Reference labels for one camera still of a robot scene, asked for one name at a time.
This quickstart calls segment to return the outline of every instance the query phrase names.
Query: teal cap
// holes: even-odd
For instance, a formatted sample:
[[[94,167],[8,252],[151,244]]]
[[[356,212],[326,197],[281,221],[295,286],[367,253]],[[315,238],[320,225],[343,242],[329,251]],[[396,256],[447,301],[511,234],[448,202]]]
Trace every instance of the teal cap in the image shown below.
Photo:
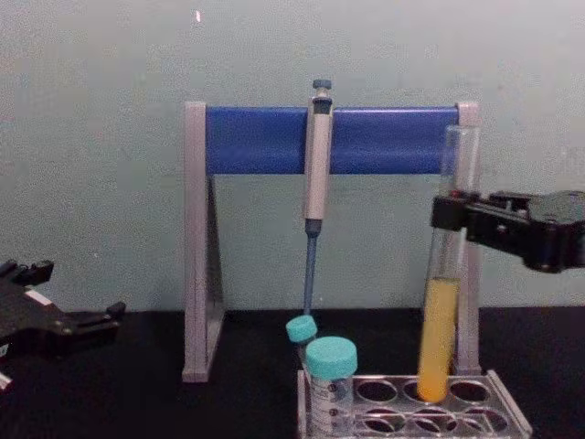
[[[286,324],[286,332],[292,343],[303,343],[317,334],[313,316],[298,316]]]
[[[321,337],[307,346],[307,369],[321,380],[340,380],[357,370],[357,349],[351,340],[342,337]]]

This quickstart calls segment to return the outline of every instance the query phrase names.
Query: rack hole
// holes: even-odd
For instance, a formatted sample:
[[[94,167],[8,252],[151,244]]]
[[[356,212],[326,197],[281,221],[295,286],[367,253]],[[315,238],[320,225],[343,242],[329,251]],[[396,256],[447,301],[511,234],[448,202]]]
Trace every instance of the rack hole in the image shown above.
[[[457,427],[455,417],[440,409],[422,409],[414,414],[414,423],[426,432],[444,434],[452,432]]]
[[[484,402],[490,392],[483,384],[474,381],[458,381],[451,385],[451,393],[465,402]]]
[[[465,413],[472,415],[482,415],[483,418],[492,426],[495,432],[502,432],[508,426],[508,421],[505,416],[493,409],[485,407],[474,407],[466,410]]]
[[[404,415],[390,409],[373,409],[366,412],[370,415],[364,424],[370,430],[379,433],[394,433],[404,428],[406,418]]]
[[[398,394],[392,384],[387,381],[364,381],[357,386],[357,394],[372,402],[388,402]]]
[[[465,423],[465,425],[469,425],[470,427],[472,427],[474,430],[477,430],[478,432],[485,432],[484,426],[481,425],[480,423],[478,423],[475,419],[463,419],[463,422]]]
[[[402,389],[404,390],[404,394],[407,396],[407,398],[413,401],[425,402],[417,393],[417,381],[407,382]]]

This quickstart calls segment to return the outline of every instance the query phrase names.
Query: gray wall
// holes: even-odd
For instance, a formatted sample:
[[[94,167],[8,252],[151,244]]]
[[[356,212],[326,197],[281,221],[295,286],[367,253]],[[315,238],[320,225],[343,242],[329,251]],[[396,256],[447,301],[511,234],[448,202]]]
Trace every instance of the gray wall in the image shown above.
[[[196,20],[196,10],[201,21]],[[68,309],[181,307],[181,108],[484,109],[482,185],[585,187],[577,0],[47,0],[0,3],[0,257],[58,262]],[[436,177],[334,177],[319,306],[419,305]],[[300,306],[301,177],[221,177],[228,306]],[[483,251],[485,305],[581,304],[583,273]]]

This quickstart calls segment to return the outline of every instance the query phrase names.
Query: glass test tube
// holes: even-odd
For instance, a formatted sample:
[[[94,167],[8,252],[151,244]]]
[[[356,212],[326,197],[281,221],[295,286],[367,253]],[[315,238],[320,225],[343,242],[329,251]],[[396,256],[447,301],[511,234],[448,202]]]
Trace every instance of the glass test tube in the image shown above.
[[[479,152],[477,127],[447,127],[441,161],[441,192],[475,191]],[[447,378],[455,340],[455,317],[461,282],[465,231],[435,229],[427,272],[424,325],[417,392],[427,402],[447,396]]]

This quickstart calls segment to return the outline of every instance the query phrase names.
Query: black tabletop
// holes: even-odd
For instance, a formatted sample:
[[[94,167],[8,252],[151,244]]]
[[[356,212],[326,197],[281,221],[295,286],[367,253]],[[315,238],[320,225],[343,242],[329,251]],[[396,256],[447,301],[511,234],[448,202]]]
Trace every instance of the black tabletop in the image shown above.
[[[13,359],[0,437],[294,438],[293,312],[231,312],[207,384],[182,384],[183,316],[135,313],[118,342],[61,361]],[[414,374],[419,310],[320,311],[321,335],[358,347],[357,373]],[[480,360],[494,369],[536,438],[585,437],[585,308],[489,308]]]

